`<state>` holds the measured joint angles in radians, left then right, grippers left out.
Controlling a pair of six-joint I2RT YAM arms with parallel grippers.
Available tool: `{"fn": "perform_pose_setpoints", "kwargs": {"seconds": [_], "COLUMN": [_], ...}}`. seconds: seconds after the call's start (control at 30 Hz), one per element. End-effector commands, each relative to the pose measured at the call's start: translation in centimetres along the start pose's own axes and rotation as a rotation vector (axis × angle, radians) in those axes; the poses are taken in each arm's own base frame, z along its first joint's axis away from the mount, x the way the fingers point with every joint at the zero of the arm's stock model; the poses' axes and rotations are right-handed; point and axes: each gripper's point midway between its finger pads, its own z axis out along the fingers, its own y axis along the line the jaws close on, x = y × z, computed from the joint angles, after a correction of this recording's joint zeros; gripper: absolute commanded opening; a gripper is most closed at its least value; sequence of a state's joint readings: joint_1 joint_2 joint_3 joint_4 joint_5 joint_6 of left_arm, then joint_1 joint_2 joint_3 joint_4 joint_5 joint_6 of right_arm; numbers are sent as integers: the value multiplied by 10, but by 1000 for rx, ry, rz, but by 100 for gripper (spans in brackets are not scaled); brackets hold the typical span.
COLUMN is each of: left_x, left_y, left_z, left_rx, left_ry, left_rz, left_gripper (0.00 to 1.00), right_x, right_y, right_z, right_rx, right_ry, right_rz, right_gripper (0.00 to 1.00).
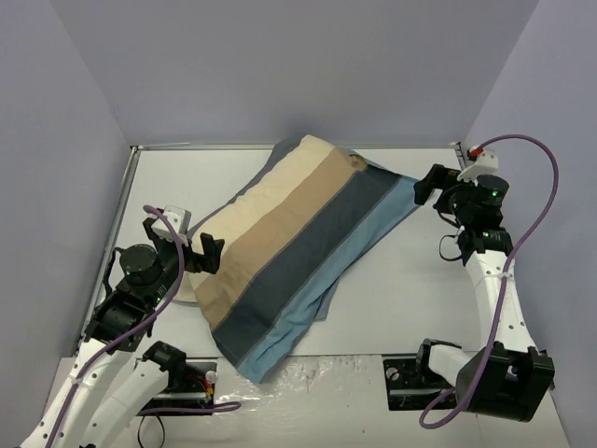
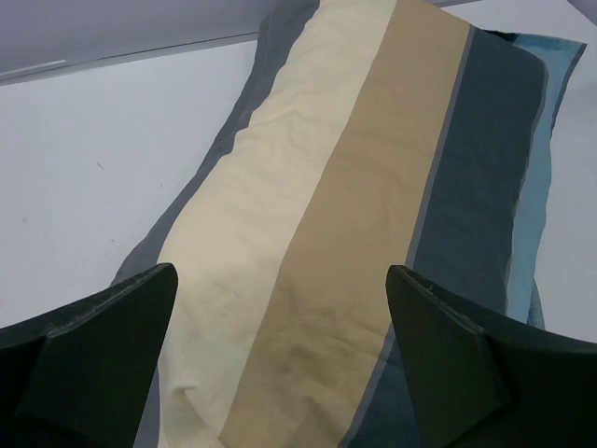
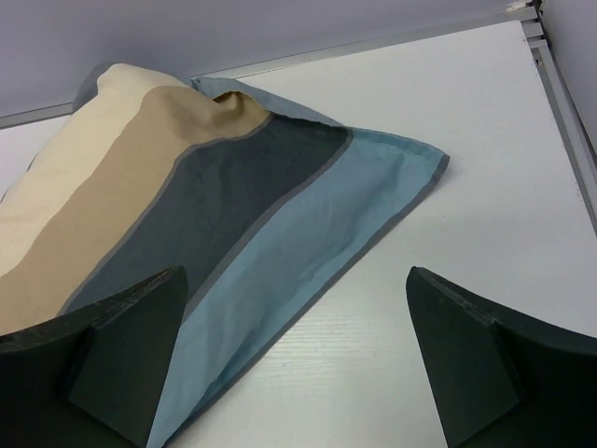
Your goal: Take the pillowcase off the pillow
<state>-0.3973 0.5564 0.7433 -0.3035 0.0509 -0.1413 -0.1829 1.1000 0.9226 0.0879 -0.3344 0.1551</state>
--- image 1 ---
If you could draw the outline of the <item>cream white pillow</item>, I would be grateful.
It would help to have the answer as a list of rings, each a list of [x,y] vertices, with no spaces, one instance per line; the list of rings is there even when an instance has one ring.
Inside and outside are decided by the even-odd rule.
[[[201,273],[185,272],[174,302],[183,306],[198,307],[196,289],[202,281]]]

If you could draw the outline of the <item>striped pillowcase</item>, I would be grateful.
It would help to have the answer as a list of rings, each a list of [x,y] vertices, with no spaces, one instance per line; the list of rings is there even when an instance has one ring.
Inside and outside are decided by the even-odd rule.
[[[192,232],[224,239],[197,302],[239,374],[264,382],[313,322],[340,276],[411,215],[415,179],[309,134],[279,142],[265,165]]]

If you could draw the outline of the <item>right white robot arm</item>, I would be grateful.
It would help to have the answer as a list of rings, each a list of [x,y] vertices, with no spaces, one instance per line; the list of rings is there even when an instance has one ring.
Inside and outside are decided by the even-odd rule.
[[[472,283],[481,327],[481,348],[467,354],[455,343],[426,339],[413,363],[424,385],[445,382],[464,411],[529,422],[555,376],[551,357],[536,347],[526,327],[514,274],[514,245],[502,225],[509,189],[503,178],[481,174],[466,180],[441,164],[414,185],[424,204],[433,190],[434,209],[451,215],[459,260]]]

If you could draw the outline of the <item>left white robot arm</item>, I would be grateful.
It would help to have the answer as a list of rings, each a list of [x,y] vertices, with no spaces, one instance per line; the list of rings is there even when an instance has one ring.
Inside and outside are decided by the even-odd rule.
[[[187,381],[187,356],[155,342],[115,391],[109,390],[158,315],[173,300],[184,273],[217,272],[224,240],[203,233],[197,253],[183,219],[165,210],[143,222],[149,244],[114,248],[109,262],[123,277],[115,287],[103,279],[106,297],[84,331],[76,361],[24,447],[109,447],[159,392]]]

